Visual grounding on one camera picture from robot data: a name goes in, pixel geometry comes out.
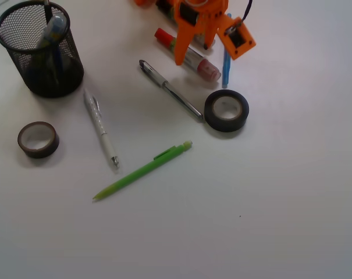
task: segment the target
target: black wire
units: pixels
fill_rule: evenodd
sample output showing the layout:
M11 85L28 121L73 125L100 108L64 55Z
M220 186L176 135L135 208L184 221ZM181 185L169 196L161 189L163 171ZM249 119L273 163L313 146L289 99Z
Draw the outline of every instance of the black wire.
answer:
M248 14L250 13L250 9L251 9L251 7L252 7L252 1L253 1L253 0L250 0L250 1L249 1L248 5L247 5L247 7L246 7L246 11L244 12L243 19L241 20L241 22L243 22L243 21L246 19L246 17L248 16Z

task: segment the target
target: pen clip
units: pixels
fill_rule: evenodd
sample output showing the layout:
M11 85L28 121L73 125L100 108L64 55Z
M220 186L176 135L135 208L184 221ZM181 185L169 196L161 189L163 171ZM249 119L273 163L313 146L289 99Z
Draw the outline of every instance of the pen clip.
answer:
M92 98L93 98L93 102L94 102L95 106L97 107L97 111L98 111L98 113L99 113L99 116L102 117L101 111L99 110L99 104L98 104L98 102L97 102L97 99L96 99L95 96L93 96L93 95L92 95Z
M171 148L167 149L166 151L160 153L158 156L154 157L154 160L159 159L161 156L163 156L165 153L168 153L169 151L174 150L176 147L172 146Z

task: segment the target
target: pencil holder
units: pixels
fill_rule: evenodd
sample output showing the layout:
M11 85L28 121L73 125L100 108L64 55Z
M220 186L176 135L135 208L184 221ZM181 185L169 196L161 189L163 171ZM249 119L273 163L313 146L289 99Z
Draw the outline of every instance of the pencil holder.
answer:
M69 15L57 4L50 3L50 7L53 15L64 18L65 26L57 39L40 44L47 29L44 2L27 1L12 6L0 17L0 43L33 93L57 98L80 85L84 69L73 41Z

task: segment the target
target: mesh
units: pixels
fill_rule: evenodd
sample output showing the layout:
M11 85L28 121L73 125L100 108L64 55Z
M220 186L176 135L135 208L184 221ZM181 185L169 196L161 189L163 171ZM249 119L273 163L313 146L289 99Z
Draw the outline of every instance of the mesh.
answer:
M68 19L64 10L52 3L51 6L53 15L63 13ZM75 90L82 81L84 70L70 30L57 48L33 52L46 26L42 2L24 2L23 6L13 9L0 22L0 41L5 43L10 57L29 89L39 95L57 97ZM34 74L35 60L45 60L47 56L55 57L56 52L59 53L58 56L60 55L60 61L64 63L63 69L59 69L59 76L56 77L55 74L58 69L50 69L50 63L49 69L46 70L47 67L43 66L41 74Z

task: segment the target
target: blue pen in cup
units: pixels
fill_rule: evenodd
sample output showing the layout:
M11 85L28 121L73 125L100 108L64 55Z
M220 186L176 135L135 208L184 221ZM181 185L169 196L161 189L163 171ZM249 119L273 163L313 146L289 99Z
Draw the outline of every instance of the blue pen in cup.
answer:
M36 48L43 48L49 44L57 42L67 27L67 18L62 13L57 13L52 16L48 25L41 34L40 39L37 42ZM58 47L52 50L52 64L51 68L55 68L57 71L56 77L63 75L62 57Z

